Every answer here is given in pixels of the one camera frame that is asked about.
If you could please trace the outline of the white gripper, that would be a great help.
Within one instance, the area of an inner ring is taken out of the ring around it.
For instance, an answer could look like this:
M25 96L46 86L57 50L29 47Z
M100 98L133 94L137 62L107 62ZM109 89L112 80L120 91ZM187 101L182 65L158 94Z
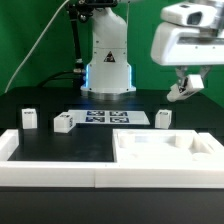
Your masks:
M211 66L224 64L224 31L218 37L202 36L198 28L161 23L154 35L151 58L163 66L177 66L178 89L186 88L186 66L205 65L200 76L205 81Z

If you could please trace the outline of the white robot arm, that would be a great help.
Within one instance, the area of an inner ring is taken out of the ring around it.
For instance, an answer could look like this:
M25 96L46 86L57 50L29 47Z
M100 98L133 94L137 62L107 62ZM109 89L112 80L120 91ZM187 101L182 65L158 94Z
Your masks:
M81 92L98 99L116 100L133 93L127 62L127 23L109 2L93 3L93 50ZM178 81L167 99L185 100L204 88L214 65L224 65L224 0L185 0L161 10L152 60L173 66Z

